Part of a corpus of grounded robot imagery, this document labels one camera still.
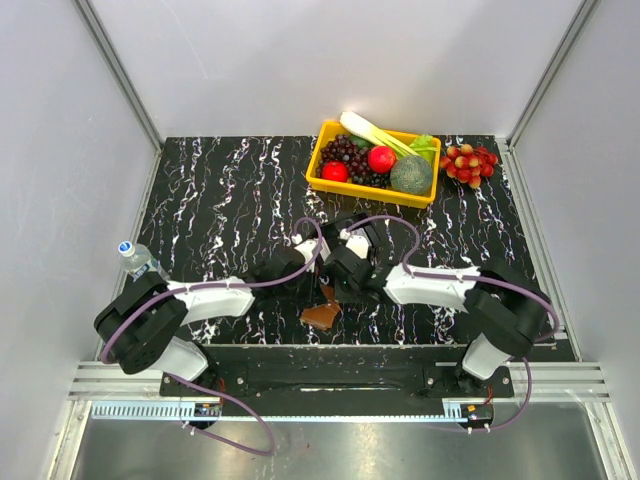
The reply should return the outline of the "brown leather card holder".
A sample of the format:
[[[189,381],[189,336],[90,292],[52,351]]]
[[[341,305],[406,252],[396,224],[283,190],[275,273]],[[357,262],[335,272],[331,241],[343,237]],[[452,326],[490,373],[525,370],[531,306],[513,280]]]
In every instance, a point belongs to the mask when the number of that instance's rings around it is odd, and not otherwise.
[[[300,315],[300,322],[321,331],[327,331],[333,327],[334,321],[342,309],[336,301],[333,287],[322,286],[321,290],[325,296],[325,303],[304,309]]]

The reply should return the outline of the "black card box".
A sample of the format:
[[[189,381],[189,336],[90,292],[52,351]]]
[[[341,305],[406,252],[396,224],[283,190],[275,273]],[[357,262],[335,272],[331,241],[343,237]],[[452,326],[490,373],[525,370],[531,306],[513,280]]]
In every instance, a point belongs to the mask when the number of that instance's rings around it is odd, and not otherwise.
[[[331,251],[341,244],[340,232],[351,225],[366,219],[368,215],[364,212],[350,213],[339,216],[321,225],[323,235],[320,258],[325,261]],[[380,229],[373,223],[362,224],[352,231],[354,235],[363,237],[368,245],[366,259],[373,261],[379,250],[388,244]]]

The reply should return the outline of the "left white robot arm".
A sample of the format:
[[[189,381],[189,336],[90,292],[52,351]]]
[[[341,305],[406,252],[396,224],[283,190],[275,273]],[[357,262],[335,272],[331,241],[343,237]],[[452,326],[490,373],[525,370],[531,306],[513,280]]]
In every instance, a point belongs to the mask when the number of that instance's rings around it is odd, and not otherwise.
[[[177,337],[178,330],[216,317],[242,317],[265,299],[302,297],[315,288],[321,250],[316,240],[304,241],[243,278],[184,283],[145,273],[95,318],[104,342],[100,360],[128,375],[147,369],[175,374],[193,394],[205,395],[215,387],[217,372],[200,347]]]

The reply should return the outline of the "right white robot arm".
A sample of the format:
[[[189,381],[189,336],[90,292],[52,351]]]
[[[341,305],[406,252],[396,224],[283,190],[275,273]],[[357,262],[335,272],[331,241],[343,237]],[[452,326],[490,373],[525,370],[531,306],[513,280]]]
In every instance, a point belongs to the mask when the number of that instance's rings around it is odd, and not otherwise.
[[[464,269],[417,267],[403,261],[373,265],[366,252],[345,244],[324,260],[341,303],[369,299],[396,305],[426,304],[468,314],[477,331],[456,369],[455,384],[469,396],[486,389],[493,374],[529,355],[554,318],[549,298],[525,286],[506,265]]]

